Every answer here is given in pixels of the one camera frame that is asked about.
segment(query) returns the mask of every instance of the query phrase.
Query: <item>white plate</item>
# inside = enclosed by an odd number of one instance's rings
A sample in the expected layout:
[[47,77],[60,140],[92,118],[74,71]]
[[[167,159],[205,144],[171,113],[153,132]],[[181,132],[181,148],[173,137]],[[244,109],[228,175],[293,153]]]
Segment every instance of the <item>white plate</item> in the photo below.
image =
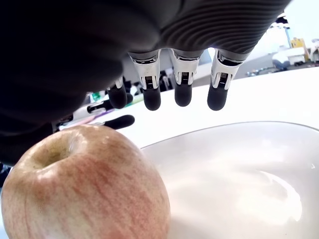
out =
[[283,122],[208,128],[143,149],[167,187],[169,239],[318,239],[319,132]]

